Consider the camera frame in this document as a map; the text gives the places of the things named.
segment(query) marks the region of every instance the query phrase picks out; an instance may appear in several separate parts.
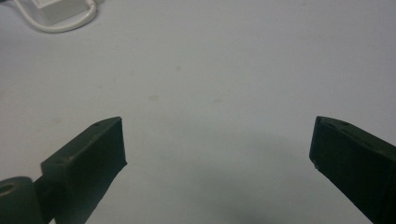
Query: black object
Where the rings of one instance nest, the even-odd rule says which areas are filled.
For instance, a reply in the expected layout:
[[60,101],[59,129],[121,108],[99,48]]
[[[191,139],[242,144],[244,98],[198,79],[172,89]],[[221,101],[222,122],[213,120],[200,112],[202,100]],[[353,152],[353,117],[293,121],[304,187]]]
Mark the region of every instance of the black object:
[[35,183],[0,182],[0,223],[83,224],[126,164],[121,118],[94,123],[41,163]]
[[309,158],[374,223],[396,223],[396,147],[317,117]]

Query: white power adapter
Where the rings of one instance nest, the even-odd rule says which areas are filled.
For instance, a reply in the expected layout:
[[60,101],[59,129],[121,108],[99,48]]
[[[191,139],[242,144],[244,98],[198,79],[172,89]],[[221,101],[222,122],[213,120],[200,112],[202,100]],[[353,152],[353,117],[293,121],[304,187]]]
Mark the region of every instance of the white power adapter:
[[[26,5],[30,11],[28,13],[20,0],[13,1],[30,25],[46,33],[67,32],[85,25],[96,16],[97,5],[105,2],[105,0],[30,0],[33,4]],[[87,9],[88,12],[81,19],[71,24],[51,26]]]

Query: table surface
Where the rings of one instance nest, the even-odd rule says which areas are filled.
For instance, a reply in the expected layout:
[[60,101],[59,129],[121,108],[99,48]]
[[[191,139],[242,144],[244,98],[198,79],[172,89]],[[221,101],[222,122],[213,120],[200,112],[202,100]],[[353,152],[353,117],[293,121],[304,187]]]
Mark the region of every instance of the table surface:
[[396,145],[396,1],[107,0],[75,31],[0,4],[0,179],[123,118],[87,223],[370,223],[308,159],[316,116]]

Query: white cord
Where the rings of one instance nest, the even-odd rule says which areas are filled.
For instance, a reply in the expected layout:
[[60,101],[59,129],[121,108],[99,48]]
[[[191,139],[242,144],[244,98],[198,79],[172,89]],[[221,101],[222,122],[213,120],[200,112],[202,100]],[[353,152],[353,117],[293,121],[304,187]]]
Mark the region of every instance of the white cord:
[[32,17],[29,16],[29,14],[26,12],[23,5],[21,4],[20,0],[14,0],[14,2],[17,5],[20,12],[22,13],[23,17],[29,22],[29,24],[31,24],[37,30],[40,30],[40,31],[46,32],[46,33],[53,33],[53,34],[71,31],[71,30],[77,29],[80,26],[87,24],[88,22],[93,20],[93,18],[95,18],[96,9],[97,9],[97,5],[93,0],[85,0],[85,3],[88,5],[88,7],[90,7],[90,10],[79,21],[76,21],[72,24],[68,24],[65,26],[45,26],[45,25],[42,25],[42,24],[36,22],[35,20],[32,19]]

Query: white table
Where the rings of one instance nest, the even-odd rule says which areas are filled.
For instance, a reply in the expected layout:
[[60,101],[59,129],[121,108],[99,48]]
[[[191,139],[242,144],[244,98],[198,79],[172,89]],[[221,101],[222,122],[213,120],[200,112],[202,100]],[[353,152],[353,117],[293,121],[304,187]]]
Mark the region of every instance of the white table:
[[370,223],[308,159],[317,115],[396,145],[396,1],[113,1],[73,32],[0,4],[0,179],[123,118],[87,223]]

